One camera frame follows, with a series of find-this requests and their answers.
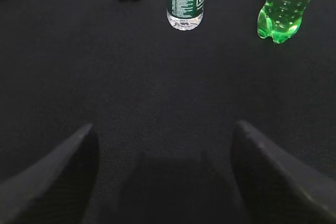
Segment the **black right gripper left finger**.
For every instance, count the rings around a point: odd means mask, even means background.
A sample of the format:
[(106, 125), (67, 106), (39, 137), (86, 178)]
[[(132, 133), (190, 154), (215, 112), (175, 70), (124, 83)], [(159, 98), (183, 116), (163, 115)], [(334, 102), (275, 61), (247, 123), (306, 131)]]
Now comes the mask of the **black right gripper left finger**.
[(99, 161), (98, 135), (86, 124), (1, 183), (1, 223), (81, 223)]

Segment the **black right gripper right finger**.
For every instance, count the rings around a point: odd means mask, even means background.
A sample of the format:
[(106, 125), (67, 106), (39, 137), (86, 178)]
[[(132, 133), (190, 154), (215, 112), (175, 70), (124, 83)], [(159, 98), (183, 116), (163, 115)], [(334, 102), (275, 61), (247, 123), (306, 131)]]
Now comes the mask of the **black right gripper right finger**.
[(335, 181), (246, 121), (234, 127), (230, 163), (251, 223), (335, 223)]

